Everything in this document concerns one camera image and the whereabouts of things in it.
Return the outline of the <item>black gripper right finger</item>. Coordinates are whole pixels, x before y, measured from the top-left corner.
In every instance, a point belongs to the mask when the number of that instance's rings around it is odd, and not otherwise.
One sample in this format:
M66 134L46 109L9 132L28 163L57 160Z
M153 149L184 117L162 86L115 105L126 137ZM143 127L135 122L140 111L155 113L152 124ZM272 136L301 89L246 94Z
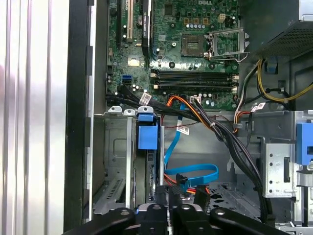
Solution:
M202 210L210 200L207 187L194 191L200 204L183 203L178 187L169 187L170 220L175 235L285 235L284 231L229 210L217 207L209 215Z

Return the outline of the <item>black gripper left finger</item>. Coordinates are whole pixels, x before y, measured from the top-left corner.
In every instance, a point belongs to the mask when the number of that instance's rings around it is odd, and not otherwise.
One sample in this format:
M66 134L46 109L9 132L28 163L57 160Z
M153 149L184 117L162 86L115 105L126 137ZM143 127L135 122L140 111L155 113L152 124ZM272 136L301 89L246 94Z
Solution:
M117 208L90 222L64 232L65 235L167 235L167 187L156 188L156 201L135 211Z

